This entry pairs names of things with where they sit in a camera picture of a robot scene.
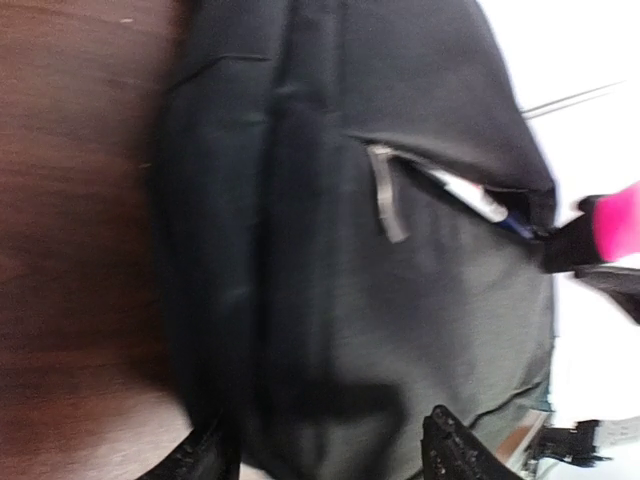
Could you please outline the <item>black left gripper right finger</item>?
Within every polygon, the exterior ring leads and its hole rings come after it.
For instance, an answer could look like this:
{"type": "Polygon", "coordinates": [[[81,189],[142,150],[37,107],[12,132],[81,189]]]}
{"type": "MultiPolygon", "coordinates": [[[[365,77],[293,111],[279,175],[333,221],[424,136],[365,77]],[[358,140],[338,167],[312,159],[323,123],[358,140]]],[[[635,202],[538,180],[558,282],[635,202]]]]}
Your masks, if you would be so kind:
{"type": "Polygon", "coordinates": [[[520,480],[444,405],[423,421],[425,480],[520,480]]]}

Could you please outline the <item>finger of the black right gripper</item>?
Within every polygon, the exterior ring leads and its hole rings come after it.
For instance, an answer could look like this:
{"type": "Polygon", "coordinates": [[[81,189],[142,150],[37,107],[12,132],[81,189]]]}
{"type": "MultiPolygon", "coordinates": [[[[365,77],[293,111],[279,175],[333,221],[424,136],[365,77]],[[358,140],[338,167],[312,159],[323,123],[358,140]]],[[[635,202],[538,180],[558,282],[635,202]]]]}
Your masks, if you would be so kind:
{"type": "Polygon", "coordinates": [[[636,324],[640,321],[640,274],[638,269],[616,266],[589,266],[574,277],[611,298],[636,324]]]}

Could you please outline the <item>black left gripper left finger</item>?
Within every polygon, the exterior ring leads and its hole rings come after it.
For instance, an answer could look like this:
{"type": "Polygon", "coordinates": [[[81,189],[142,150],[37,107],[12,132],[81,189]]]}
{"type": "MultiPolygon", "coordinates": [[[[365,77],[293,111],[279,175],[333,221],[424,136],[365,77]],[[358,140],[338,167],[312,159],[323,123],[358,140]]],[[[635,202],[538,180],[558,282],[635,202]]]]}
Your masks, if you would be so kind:
{"type": "Polygon", "coordinates": [[[238,480],[240,446],[223,419],[194,428],[163,460],[136,480],[238,480]]]}

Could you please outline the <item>white pen blue cap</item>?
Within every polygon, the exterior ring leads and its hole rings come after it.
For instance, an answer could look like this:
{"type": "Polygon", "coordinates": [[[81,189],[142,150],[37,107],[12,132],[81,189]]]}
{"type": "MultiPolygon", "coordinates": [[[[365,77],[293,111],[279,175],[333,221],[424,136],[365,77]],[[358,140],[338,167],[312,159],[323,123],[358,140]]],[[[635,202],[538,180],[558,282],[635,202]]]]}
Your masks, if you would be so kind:
{"type": "Polygon", "coordinates": [[[444,170],[428,169],[427,173],[452,197],[462,202],[489,223],[533,240],[532,228],[520,220],[504,204],[498,202],[480,185],[444,170]]]}

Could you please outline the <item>pink highlighter marker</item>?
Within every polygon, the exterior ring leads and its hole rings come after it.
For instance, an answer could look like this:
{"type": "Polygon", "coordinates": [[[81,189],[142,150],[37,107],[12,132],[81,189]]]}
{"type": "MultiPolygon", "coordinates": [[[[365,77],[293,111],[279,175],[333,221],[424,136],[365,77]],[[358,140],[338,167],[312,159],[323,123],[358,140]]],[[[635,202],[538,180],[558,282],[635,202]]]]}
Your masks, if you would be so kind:
{"type": "Polygon", "coordinates": [[[561,273],[615,263],[639,252],[639,184],[578,203],[581,214],[543,242],[543,267],[561,273]]]}

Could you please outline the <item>black student backpack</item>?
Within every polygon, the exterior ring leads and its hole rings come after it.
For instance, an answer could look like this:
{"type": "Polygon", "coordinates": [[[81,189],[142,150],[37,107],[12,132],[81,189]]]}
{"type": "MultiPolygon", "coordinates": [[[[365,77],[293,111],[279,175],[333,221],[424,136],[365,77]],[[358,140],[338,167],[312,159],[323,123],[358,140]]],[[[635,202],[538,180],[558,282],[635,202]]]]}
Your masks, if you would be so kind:
{"type": "Polygon", "coordinates": [[[474,1],[197,1],[149,169],[185,408],[274,479],[412,479],[447,406],[489,448],[546,402],[555,185],[474,1]]]}

